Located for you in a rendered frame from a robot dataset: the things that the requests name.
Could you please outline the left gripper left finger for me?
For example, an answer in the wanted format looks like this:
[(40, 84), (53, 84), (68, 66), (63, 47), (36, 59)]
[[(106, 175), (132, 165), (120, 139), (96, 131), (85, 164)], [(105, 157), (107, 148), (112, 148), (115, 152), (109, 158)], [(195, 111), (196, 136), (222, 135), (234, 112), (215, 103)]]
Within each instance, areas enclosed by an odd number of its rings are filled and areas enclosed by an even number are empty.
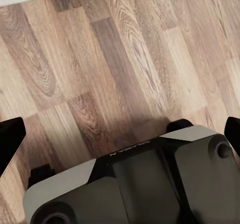
[(0, 176), (26, 136), (21, 117), (0, 122)]

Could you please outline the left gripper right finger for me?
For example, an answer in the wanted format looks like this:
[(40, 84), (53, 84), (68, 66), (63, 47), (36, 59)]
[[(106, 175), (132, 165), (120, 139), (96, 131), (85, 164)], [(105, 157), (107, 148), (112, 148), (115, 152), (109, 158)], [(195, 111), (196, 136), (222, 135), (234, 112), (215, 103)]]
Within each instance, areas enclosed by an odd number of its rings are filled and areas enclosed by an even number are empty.
[(240, 119), (229, 117), (225, 125), (224, 134), (240, 157)]

